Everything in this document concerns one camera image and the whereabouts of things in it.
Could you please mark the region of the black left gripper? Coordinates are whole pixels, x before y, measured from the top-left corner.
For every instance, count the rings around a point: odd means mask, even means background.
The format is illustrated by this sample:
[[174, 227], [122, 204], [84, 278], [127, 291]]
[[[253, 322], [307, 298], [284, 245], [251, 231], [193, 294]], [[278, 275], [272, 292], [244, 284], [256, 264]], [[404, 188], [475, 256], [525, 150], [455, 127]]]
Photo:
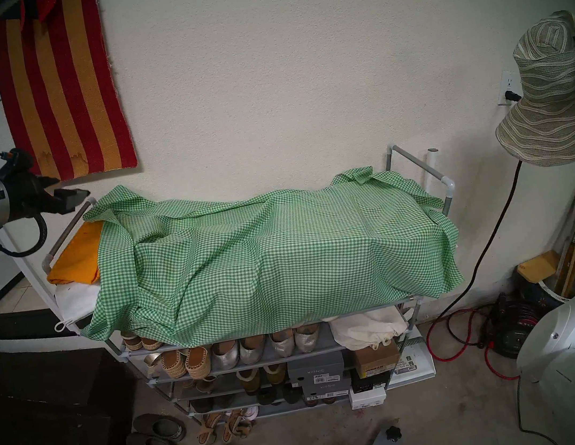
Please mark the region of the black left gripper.
[[61, 181], [55, 177], [35, 175], [32, 171], [34, 159], [30, 153], [15, 149], [2, 152], [0, 156], [5, 161], [0, 170], [8, 197], [9, 221], [34, 217], [40, 213], [73, 212], [90, 196], [88, 190], [63, 188], [54, 190], [52, 197], [45, 189]]

